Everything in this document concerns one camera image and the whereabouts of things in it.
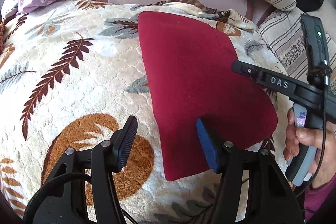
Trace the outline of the person's right hand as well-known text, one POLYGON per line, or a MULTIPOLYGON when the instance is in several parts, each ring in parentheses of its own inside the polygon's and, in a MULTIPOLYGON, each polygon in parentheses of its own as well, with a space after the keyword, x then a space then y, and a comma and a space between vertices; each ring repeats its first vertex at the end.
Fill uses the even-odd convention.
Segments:
POLYGON ((294 104, 288 112, 284 158, 288 162, 286 178, 300 186, 307 173, 311 187, 318 189, 335 176, 335 125, 294 104))

